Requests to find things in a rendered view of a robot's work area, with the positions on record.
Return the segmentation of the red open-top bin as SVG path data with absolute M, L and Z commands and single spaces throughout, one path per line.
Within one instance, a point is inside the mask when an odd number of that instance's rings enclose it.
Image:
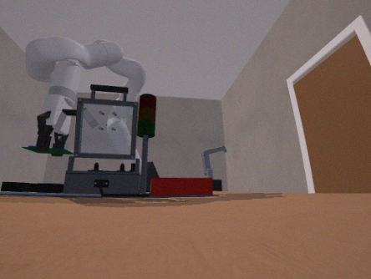
M 212 178 L 152 178 L 151 196 L 213 195 Z

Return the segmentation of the green circuit board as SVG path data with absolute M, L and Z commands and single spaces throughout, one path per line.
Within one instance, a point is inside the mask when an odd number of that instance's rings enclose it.
M 27 149 L 27 150 L 31 150 L 31 151 L 36 152 L 36 153 L 44 153 L 44 154 L 63 154 L 63 155 L 73 155 L 74 154 L 72 150 L 66 150 L 64 147 L 60 147 L 59 149 L 50 149 L 49 148 L 48 151 L 38 151 L 38 150 L 35 150 L 35 148 L 32 148 L 32 147 L 36 148 L 36 146 L 28 146 L 28 147 L 22 147 L 22 148 Z

